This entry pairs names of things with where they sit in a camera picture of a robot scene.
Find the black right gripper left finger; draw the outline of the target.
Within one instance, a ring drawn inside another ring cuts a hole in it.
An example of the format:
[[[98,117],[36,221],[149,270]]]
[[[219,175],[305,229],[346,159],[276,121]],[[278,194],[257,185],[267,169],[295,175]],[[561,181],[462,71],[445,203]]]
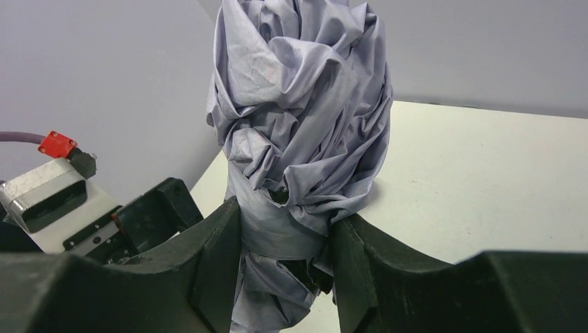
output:
[[[239,204],[123,265],[71,254],[1,255],[2,332],[229,332]]]

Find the lavender umbrella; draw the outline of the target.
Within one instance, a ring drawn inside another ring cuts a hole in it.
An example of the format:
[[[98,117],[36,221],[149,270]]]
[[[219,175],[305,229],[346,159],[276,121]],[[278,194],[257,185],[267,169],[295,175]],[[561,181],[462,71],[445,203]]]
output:
[[[280,332],[333,286],[328,238],[385,161],[386,30],[367,3],[223,1],[207,123],[241,213],[232,332]]]

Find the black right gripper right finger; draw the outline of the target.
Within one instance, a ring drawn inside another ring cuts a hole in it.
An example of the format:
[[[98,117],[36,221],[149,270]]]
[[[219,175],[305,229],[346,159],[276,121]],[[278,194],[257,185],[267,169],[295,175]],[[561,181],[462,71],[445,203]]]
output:
[[[359,215],[334,224],[342,332],[586,332],[587,255],[485,251],[457,264]]]

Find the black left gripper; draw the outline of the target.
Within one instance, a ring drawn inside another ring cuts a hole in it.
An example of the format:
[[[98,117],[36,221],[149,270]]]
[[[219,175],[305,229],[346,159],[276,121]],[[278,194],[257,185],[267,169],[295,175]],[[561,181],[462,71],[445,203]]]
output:
[[[122,264],[202,220],[184,181],[167,178],[127,205],[99,214],[62,245],[102,264]]]

